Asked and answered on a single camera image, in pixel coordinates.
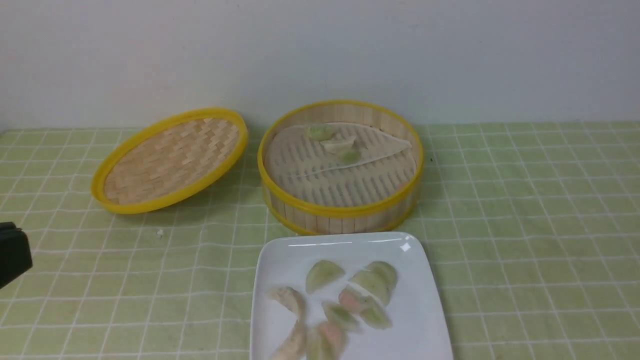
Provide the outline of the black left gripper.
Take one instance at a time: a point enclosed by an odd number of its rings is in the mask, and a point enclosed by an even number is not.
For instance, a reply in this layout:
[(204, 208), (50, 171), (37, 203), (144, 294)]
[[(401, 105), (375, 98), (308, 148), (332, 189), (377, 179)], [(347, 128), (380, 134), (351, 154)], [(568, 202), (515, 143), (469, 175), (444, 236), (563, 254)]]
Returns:
[(0, 287), (32, 269), (34, 260), (28, 235), (13, 222), (0, 223)]

